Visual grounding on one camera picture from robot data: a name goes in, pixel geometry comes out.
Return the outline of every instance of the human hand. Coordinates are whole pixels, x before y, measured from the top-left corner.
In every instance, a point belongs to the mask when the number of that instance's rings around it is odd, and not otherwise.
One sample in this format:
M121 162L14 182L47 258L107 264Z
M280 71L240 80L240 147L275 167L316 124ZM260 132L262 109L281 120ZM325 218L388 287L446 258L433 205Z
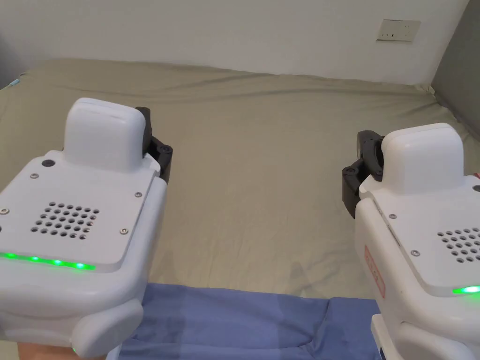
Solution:
M80 360L71 348L27 343L18 343L18 357L20 360ZM90 360L105 360L105 357Z

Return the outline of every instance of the green led light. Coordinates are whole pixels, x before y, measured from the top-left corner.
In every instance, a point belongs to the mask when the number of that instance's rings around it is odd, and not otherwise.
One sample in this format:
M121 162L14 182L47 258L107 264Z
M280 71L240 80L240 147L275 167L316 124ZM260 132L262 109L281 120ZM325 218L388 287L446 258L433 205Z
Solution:
M480 292L480 286L469 286L466 288L453 289L454 294L475 294Z
M82 264L82 263L69 263L67 261L62 261L58 259L42 259L39 258L38 256L23 256L23 255L17 255L13 253L4 253L0 252L0 258L8 258L8 259L13 259L13 260L24 260L24 261L29 261L29 262L35 262L38 264L46 264L46 265L55 265L55 266L61 266L61 267L71 267L73 269L81 269L81 270L95 270L94 265L88 265L88 264Z

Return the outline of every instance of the red label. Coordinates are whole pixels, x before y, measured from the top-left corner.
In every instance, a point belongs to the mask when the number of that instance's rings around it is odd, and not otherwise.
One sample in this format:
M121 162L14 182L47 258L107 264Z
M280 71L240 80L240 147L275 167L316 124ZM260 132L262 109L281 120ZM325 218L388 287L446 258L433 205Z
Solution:
M372 255L370 254L370 251L368 251L367 245L365 245L365 261L367 262L367 265L370 268L370 272L372 273L373 278L377 283L377 287L380 291L380 294L382 295L382 298L385 299L385 283L382 279L382 275L380 275L380 271L378 271L378 267L375 264Z

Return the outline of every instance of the electrical outlet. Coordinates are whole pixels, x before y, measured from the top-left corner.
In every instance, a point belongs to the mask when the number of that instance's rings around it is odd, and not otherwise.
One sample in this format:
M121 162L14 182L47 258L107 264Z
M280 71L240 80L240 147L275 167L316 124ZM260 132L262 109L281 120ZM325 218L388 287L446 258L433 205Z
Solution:
M419 28L416 20L383 20L377 40L412 42Z
M402 20L396 36L397 41L413 41L419 28L420 21Z
M401 20L383 20L377 40L395 41L400 30Z

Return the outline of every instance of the blue towel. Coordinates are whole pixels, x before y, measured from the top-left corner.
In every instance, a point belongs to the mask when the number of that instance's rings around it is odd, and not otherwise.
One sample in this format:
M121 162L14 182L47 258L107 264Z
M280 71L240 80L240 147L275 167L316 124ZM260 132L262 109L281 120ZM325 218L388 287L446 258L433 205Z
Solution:
M120 360L380 360L374 300L149 284Z

